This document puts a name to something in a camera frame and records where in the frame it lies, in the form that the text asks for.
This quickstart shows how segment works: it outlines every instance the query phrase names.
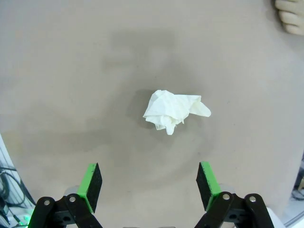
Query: silver screw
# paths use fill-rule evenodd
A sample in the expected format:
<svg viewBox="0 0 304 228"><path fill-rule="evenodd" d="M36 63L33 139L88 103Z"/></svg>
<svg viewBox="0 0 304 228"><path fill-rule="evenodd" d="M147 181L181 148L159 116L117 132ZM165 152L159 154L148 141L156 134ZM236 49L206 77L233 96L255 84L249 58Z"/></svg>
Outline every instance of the silver screw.
<svg viewBox="0 0 304 228"><path fill-rule="evenodd" d="M46 205L46 206L47 206L49 203L50 203L50 201L49 201L48 199L44 201L44 205Z"/></svg>
<svg viewBox="0 0 304 228"><path fill-rule="evenodd" d="M224 199L224 200L228 200L228 199L230 199L230 196L229 196L228 194L224 194L224 195L223 195L223 199Z"/></svg>
<svg viewBox="0 0 304 228"><path fill-rule="evenodd" d="M256 198L255 198L254 196L250 196L250 197L249 197L249 200L250 200L250 202L255 202L255 201L256 201Z"/></svg>
<svg viewBox="0 0 304 228"><path fill-rule="evenodd" d="M69 200L70 202L75 202L76 198L74 196L71 196Z"/></svg>

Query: tissue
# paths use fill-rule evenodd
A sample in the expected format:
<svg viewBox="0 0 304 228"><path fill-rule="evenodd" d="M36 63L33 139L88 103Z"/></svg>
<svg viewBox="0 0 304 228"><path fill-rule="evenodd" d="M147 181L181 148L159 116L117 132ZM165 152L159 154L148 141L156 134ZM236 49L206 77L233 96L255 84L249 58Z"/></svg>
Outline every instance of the tissue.
<svg viewBox="0 0 304 228"><path fill-rule="evenodd" d="M167 90L157 90L152 94L143 117L154 123L157 130L166 129L172 135L174 128L189 113L209 117L211 111L200 101L197 95L175 95Z"/></svg>

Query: black bracket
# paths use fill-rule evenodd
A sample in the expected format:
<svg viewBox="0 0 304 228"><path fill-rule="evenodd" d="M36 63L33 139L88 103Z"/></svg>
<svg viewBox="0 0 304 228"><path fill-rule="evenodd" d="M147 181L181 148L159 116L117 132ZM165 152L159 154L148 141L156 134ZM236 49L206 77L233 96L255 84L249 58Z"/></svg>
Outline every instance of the black bracket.
<svg viewBox="0 0 304 228"><path fill-rule="evenodd" d="M195 228L220 228L223 222L233 222L237 228L274 228L258 194L249 194L242 199L236 194L221 192Z"/></svg>
<svg viewBox="0 0 304 228"><path fill-rule="evenodd" d="M51 197L40 198L28 228L65 228L70 224L77 224L79 228L102 228L85 200L77 194L69 194L58 201Z"/></svg>

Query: green strip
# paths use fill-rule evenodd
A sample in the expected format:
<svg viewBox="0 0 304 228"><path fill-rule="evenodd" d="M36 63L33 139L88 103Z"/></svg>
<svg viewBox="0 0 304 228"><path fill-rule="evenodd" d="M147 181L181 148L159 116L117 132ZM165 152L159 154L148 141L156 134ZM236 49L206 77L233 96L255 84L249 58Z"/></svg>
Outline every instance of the green strip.
<svg viewBox="0 0 304 228"><path fill-rule="evenodd" d="M95 168L96 168L96 163L94 164L89 164L89 167L87 168L86 170L86 173L85 173L85 176L83 177L82 181L81 181L81 184L78 188L78 191L77 191L77 194L81 197L81 198L84 198L85 201L86 201L86 204L88 205L89 207L89 210L91 213L93 213L93 209L89 203L89 200L87 198L87 192L88 192L88 189L89 189L89 185L91 183L91 179L93 177L93 174L94 174L94 171L95 171Z"/></svg>
<svg viewBox="0 0 304 228"><path fill-rule="evenodd" d="M211 168L209 162L202 161L200 163L200 165L203 168L203 171L204 171L204 174L206 176L207 183L208 183L208 186L209 186L209 189L210 189L210 192L211 192L211 197L210 197L210 200L208 202L208 206L206 208L206 211L208 211L209 208L211 207L212 203L213 203L213 200L221 193L221 189L220 189L220 186L217 182L217 179L215 178L215 175L212 171L212 168Z"/></svg>

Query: table surface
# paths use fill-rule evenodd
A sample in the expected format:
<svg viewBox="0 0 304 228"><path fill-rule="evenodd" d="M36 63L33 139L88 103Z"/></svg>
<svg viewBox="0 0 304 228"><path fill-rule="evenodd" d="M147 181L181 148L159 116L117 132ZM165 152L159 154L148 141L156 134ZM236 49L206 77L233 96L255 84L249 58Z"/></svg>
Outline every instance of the table surface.
<svg viewBox="0 0 304 228"><path fill-rule="evenodd" d="M34 199L59 199L88 163L104 179L104 227L194 227L195 182L259 193L280 215L303 153L304 37L271 1L4 0L0 130ZM151 94L201 95L209 118L174 135L142 115Z"/></svg>

